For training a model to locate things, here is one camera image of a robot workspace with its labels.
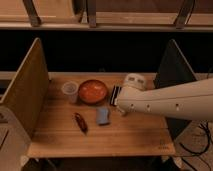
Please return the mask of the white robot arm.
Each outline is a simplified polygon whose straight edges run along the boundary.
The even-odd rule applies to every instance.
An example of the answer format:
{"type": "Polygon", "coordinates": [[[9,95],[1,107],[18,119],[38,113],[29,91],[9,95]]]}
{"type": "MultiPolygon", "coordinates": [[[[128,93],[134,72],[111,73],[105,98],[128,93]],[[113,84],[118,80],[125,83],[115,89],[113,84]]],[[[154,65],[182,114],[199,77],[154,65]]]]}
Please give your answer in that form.
{"type": "Polygon", "coordinates": [[[186,120],[213,121],[213,78],[147,90],[147,79],[128,74],[116,98],[123,113],[142,112],[186,120]]]}

